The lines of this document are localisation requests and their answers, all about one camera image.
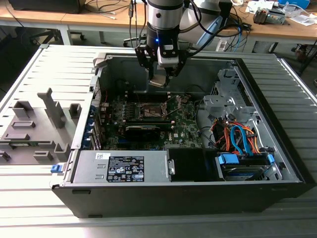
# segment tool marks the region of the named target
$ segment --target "warning label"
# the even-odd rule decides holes
[[[111,156],[108,163],[108,182],[144,182],[143,156]]]

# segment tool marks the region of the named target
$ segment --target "motherboard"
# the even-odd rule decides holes
[[[102,112],[104,150],[202,146],[190,96],[126,94],[106,103]]]

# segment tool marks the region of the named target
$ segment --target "circuit board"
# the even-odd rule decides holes
[[[166,150],[202,146],[194,118],[194,103],[188,96],[169,95],[162,103],[127,102],[125,97],[118,96],[109,102],[105,111],[105,150]],[[146,141],[139,141],[141,131],[128,138],[129,129],[140,127],[159,129],[151,132]]]

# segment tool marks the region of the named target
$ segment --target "chair wheel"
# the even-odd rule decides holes
[[[30,40],[30,43],[31,45],[36,46],[38,44],[38,41],[33,39],[33,40]]]

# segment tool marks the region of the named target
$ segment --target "metal workbench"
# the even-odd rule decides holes
[[[12,120],[10,107],[27,99],[44,107],[37,92],[53,90],[62,107],[85,99],[98,52],[133,49],[42,46],[0,103],[0,134]],[[214,53],[230,57],[234,53]],[[282,59],[234,54],[244,60],[282,126],[317,180],[317,99]],[[317,188],[284,199],[262,213],[185,217],[78,219],[51,192],[50,166],[0,166],[1,237],[317,237]],[[46,229],[34,230],[37,227]]]

